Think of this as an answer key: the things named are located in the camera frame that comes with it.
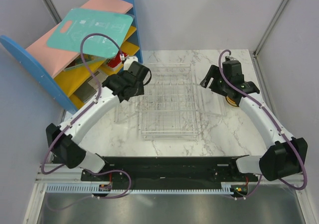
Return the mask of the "orange yellow bowl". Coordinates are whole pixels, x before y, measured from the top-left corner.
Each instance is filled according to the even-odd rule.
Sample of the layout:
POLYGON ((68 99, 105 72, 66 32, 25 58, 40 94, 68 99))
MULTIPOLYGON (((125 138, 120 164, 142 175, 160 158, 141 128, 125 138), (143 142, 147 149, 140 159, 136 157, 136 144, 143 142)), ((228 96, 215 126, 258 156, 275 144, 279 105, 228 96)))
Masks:
POLYGON ((230 99, 229 97, 226 97, 225 98, 227 103, 233 103, 233 104, 236 104, 232 99, 230 99))

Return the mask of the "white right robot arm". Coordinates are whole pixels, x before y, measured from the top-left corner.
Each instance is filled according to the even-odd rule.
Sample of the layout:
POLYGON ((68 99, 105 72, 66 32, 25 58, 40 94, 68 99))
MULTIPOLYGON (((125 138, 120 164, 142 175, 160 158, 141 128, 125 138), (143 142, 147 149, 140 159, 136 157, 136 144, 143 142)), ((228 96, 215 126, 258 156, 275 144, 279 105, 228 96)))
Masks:
POLYGON ((211 65, 200 85, 232 100, 253 122, 267 148, 262 156, 237 158, 236 164, 228 168, 232 180, 240 181, 246 173, 263 175, 268 181, 298 173, 306 175, 307 142, 295 138, 274 117, 257 86, 244 80, 239 62, 224 63, 223 71, 211 65))

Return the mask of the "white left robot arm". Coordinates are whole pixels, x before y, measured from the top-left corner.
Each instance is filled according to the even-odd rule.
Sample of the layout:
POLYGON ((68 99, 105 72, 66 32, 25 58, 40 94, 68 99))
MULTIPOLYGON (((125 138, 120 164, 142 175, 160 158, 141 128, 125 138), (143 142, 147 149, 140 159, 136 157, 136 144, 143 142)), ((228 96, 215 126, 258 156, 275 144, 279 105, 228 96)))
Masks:
POLYGON ((80 147, 80 143, 103 115, 122 101, 144 94, 148 72, 149 68, 139 63, 136 56, 128 57, 123 71, 108 76, 101 90, 71 118, 46 128, 49 151, 69 169, 87 169, 97 180, 106 180, 110 173, 106 162, 98 154, 80 147))

